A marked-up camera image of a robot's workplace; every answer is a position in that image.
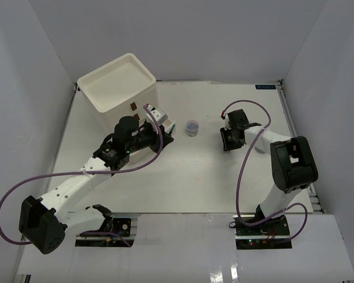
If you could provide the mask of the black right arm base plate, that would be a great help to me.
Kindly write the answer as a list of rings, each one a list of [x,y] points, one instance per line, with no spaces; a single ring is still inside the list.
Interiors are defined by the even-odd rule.
[[[230,222],[229,227],[235,230],[235,238],[239,240],[271,241],[290,237],[290,230],[285,216],[271,219],[257,226],[245,226],[236,217]]]

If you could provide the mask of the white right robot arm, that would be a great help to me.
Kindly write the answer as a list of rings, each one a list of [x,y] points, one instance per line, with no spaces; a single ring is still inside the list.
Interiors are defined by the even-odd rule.
[[[259,123],[250,123],[244,110],[221,114],[225,126],[220,129],[225,152],[249,145],[240,169],[236,197],[240,196],[241,178],[252,148],[266,153],[271,159],[273,186],[267,197],[257,206],[253,218],[241,218],[236,205],[238,221],[248,227],[255,226],[258,233],[268,235],[276,228],[277,218],[292,206],[291,201],[316,182],[319,173],[309,142],[304,136],[282,136]]]

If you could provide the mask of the clear jar of paper clips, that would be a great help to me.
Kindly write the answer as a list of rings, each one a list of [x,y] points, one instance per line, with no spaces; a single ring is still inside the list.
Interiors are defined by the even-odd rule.
[[[186,123],[185,133],[188,136],[194,137],[199,132],[199,123],[195,120],[190,120]]]

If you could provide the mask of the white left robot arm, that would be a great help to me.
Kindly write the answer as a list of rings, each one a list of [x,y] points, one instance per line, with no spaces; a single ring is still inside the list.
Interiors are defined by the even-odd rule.
[[[143,124],[133,116],[122,117],[77,175],[39,198],[29,196],[22,202],[19,231],[45,255],[58,248],[66,235],[112,232],[114,220],[108,208],[93,205],[74,212],[73,207],[127,165],[131,154],[145,148],[156,153],[173,142],[171,133],[172,122],[159,110],[147,115]]]

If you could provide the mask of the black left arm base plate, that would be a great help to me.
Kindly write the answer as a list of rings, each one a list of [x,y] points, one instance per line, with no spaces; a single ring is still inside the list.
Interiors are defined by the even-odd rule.
[[[133,219],[125,217],[108,217],[95,220],[86,228],[81,228],[77,236],[109,236],[115,233],[123,238],[132,234]]]

